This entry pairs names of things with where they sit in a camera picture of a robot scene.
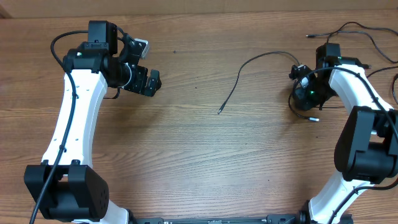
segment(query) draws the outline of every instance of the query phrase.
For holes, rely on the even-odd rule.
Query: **wooden surface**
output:
[[[398,0],[0,0],[11,18],[397,9]]]
[[[123,91],[117,100],[104,100],[98,114],[95,171],[107,181],[111,200],[137,217],[295,213],[333,173],[334,146],[348,115],[344,109],[309,111],[319,123],[294,116],[287,106],[293,61],[282,55],[247,65],[217,115],[239,67],[255,55],[287,50],[314,68],[315,49],[325,39],[305,35],[346,21],[398,30],[396,10],[0,20],[6,30],[0,32],[0,223],[27,223],[34,206],[23,182],[25,167],[40,163],[63,95],[63,72],[50,42],[86,29],[90,19],[109,20],[149,40],[152,51],[140,65],[158,69],[163,83],[153,98]],[[398,59],[396,36],[369,33]],[[62,57],[85,40],[67,37],[56,51]],[[364,36],[339,35],[332,42],[373,70],[391,66]],[[370,78],[394,106],[390,87],[397,72]],[[327,105],[341,103],[334,98]],[[365,192],[349,212],[356,223],[396,223],[397,194]],[[37,223],[56,222],[39,215]]]

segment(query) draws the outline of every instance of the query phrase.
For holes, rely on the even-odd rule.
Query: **wooden table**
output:
[[[63,72],[50,42],[87,29],[91,19],[116,23],[152,44],[140,65],[159,70],[163,86],[153,98],[123,91],[119,99],[102,102],[93,162],[112,201],[137,217],[164,218],[295,213],[335,170],[333,151],[348,115],[344,109],[309,111],[319,123],[293,115],[287,107],[293,61],[283,55],[247,65],[217,115],[239,67],[255,55],[286,50],[314,68],[315,49],[325,38],[305,35],[330,32],[347,21],[398,30],[396,10],[0,20],[1,223],[28,223],[34,201],[23,182],[25,167],[40,163],[57,122]],[[396,36],[369,33],[398,59]],[[83,41],[85,35],[64,38],[56,51],[63,57]],[[392,66],[363,35],[341,34],[332,42],[373,70]],[[370,78],[391,105],[395,73]],[[109,89],[108,95],[114,93]],[[327,105],[341,102],[335,98]],[[368,191],[349,212],[356,223],[396,223],[397,194]],[[37,223],[58,222],[39,215]]]

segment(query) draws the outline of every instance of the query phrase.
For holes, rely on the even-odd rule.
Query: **cable end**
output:
[[[218,115],[220,115],[220,113],[223,111],[224,107],[225,107],[226,102],[223,103],[223,105],[221,105],[220,109],[218,110]]]
[[[319,118],[308,118],[309,121],[319,122]]]

